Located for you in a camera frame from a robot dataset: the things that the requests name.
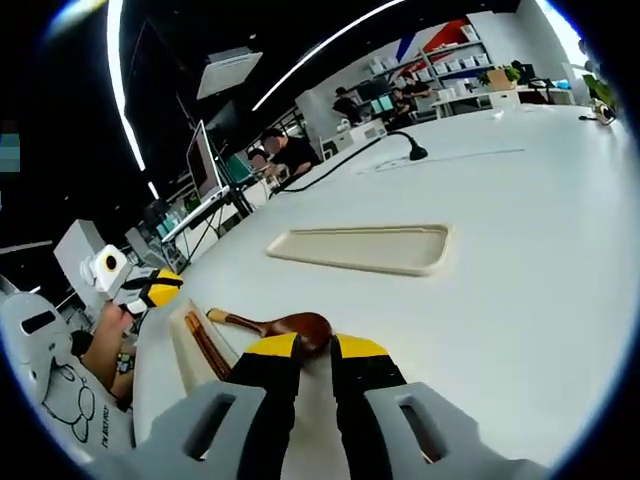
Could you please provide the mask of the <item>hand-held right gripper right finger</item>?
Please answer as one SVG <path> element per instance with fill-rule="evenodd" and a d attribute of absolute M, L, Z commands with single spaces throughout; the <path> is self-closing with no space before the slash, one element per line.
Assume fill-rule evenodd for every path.
<path fill-rule="evenodd" d="M 474 418 L 424 383 L 409 383 L 377 343 L 330 342 L 337 426 L 353 479 L 547 479 L 480 438 Z"/>

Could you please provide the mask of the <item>person's left hand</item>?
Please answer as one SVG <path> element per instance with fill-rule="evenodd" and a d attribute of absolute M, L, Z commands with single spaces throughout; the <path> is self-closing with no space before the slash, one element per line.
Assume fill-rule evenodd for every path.
<path fill-rule="evenodd" d="M 109 301 L 102 309 L 94 339 L 102 350 L 118 352 L 122 347 L 124 335 L 133 322 L 134 319 L 128 311 Z"/>

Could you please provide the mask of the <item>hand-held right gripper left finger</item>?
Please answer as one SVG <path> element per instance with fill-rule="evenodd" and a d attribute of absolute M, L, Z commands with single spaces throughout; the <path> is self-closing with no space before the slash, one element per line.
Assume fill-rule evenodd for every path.
<path fill-rule="evenodd" d="M 99 462 L 102 479 L 278 479 L 295 419 L 301 339 L 264 338 L 225 381 L 198 387 L 152 423 L 148 438 Z"/>

